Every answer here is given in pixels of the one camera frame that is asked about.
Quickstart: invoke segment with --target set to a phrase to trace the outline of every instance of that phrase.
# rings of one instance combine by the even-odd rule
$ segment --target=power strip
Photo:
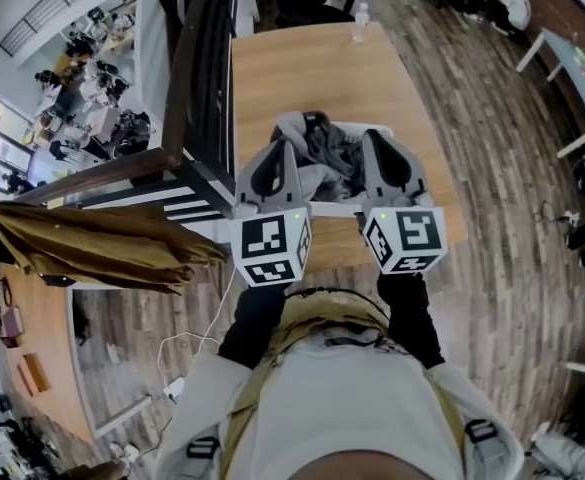
[[[170,400],[174,401],[176,400],[176,397],[178,397],[181,394],[181,391],[183,391],[184,384],[185,378],[179,377],[178,379],[173,381],[167,388],[164,388],[163,392],[165,393],[165,396],[167,396]]]

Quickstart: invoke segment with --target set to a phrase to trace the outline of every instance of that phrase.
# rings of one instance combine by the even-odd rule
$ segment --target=wood plank flooring
[[[568,122],[535,62],[522,76],[514,70],[525,48],[489,26],[437,10],[431,0],[371,0],[370,7],[435,124],[468,222],[468,242],[452,248],[427,276],[445,354],[525,441],[541,421],[559,416],[585,382],[562,366],[585,362],[585,270],[563,246],[562,227],[534,218],[544,200],[557,213],[585,214],[571,176],[576,159],[555,157],[570,140]],[[220,275],[222,289],[230,273],[227,266]],[[309,276],[303,285],[346,287],[378,299],[376,276],[373,267],[347,268]],[[134,442],[142,451],[157,443],[171,413],[156,368],[160,342],[183,330],[205,331],[220,299],[218,277],[199,271],[180,297],[82,294],[92,337],[80,361],[94,411],[112,414],[141,393],[155,401],[91,447],[13,396],[15,413],[33,414],[57,443],[63,467],[106,460],[112,440]],[[221,338],[230,325],[240,291],[235,280],[213,336]],[[119,364],[106,343],[118,347]],[[186,373],[197,347],[187,336],[166,345],[170,380]],[[154,457],[144,456],[131,476],[150,478]]]

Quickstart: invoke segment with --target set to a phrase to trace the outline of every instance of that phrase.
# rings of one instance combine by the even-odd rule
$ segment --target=black sleeve
[[[268,348],[272,330],[281,321],[283,289],[281,285],[248,288],[240,295],[235,322],[219,347],[221,357],[256,368]]]
[[[379,276],[379,296],[390,306],[390,338],[416,357],[425,368],[445,362],[439,338],[428,313],[428,290],[421,274]]]

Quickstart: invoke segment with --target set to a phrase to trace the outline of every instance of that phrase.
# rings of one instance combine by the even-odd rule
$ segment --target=water bottle
[[[370,22],[370,15],[368,14],[368,4],[361,2],[359,10],[354,15],[354,34],[353,39],[355,43],[362,43],[365,40],[365,29]]]

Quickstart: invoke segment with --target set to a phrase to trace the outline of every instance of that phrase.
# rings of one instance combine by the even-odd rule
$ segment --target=white cable
[[[236,274],[236,267],[234,267],[234,270],[232,271],[232,275],[230,276],[230,282],[228,283],[228,287],[225,289],[225,293],[223,294],[223,297],[221,298],[221,303],[219,304],[219,309],[216,312],[216,316],[214,317],[214,320],[212,320],[212,323],[209,325],[207,331],[205,331],[205,334],[203,335],[203,339],[201,340],[201,343],[199,343],[199,352],[201,352],[201,349],[203,348],[203,342],[207,339],[208,334],[210,334],[210,331],[212,330],[212,327],[214,327],[214,324],[216,323],[216,321],[219,319],[219,316],[221,315],[221,308],[223,307],[223,303],[225,302],[225,298],[228,296],[228,293],[230,293],[230,288],[232,287],[232,281],[234,281],[235,274]]]
[[[199,338],[201,340],[198,352],[201,352],[201,348],[203,348],[203,342],[205,340],[212,340],[217,345],[221,345],[219,340],[217,340],[216,338],[211,338],[210,336],[208,336],[208,334],[210,334],[212,327],[214,326],[216,321],[219,319],[219,316],[221,315],[221,308],[223,307],[223,303],[225,302],[225,298],[227,297],[228,293],[230,293],[230,288],[232,287],[232,281],[234,281],[235,274],[236,274],[236,268],[232,272],[232,276],[230,277],[230,282],[228,283],[228,287],[225,289],[225,293],[223,294],[223,297],[221,298],[221,303],[219,304],[219,309],[216,312],[216,316],[214,317],[214,320],[212,320],[212,323],[208,326],[208,328],[205,331],[205,334],[203,336],[201,336],[200,334],[196,334],[194,332],[183,331],[183,332],[180,332],[179,334],[175,334],[174,336],[170,336],[169,338],[165,338],[161,342],[161,345],[159,346],[159,355],[156,358],[156,367],[158,368],[159,372],[161,373],[161,377],[163,378],[163,384],[165,385],[166,388],[168,387],[167,376],[165,374],[165,371],[163,371],[163,368],[161,367],[161,354],[163,353],[163,345],[165,345],[168,341],[173,340],[175,338],[178,338],[180,336],[183,336],[185,334],[187,334],[188,336],[193,336],[195,338]]]

